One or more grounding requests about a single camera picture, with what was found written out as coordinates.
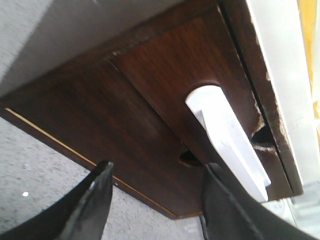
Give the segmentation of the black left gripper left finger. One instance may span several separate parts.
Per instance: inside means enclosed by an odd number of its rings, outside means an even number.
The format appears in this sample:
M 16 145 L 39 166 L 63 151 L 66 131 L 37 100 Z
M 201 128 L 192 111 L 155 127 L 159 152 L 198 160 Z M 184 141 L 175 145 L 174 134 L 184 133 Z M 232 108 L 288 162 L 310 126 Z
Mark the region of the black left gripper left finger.
M 59 201 L 1 234 L 2 240 L 100 240 L 113 197 L 114 164 L 100 162 Z

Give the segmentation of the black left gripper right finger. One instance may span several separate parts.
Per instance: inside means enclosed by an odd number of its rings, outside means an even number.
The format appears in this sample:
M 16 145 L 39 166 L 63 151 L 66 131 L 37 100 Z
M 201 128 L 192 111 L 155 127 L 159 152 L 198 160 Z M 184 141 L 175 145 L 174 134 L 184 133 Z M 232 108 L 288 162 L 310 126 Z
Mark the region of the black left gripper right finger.
M 313 239 L 263 207 L 216 163 L 204 167 L 201 207 L 209 240 Z

